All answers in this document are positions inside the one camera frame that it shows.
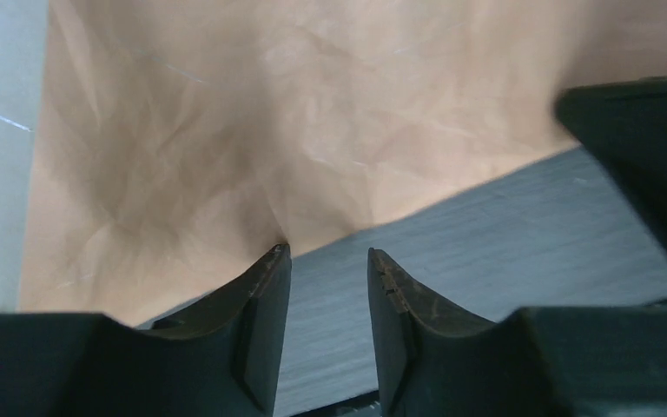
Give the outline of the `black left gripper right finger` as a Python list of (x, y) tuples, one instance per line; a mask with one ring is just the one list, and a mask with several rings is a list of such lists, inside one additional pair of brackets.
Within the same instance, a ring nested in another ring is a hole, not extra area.
[(385, 416), (667, 416), (667, 305), (478, 316), (370, 249)]

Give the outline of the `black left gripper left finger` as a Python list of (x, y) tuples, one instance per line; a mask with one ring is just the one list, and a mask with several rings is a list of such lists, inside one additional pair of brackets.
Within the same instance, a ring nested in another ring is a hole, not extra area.
[(0, 416), (269, 416), (291, 281), (286, 244), (137, 329), (97, 313), (0, 314)]

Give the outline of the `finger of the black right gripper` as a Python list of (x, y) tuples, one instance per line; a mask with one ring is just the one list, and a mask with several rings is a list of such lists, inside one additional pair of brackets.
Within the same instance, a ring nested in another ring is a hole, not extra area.
[(610, 175), (667, 253), (667, 76), (567, 89), (554, 116)]

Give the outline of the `peach wrapping paper sheet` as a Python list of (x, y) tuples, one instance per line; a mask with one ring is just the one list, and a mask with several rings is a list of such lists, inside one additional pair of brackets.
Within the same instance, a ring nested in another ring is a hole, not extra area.
[(575, 141), (667, 1), (52, 1), (18, 307), (131, 325)]

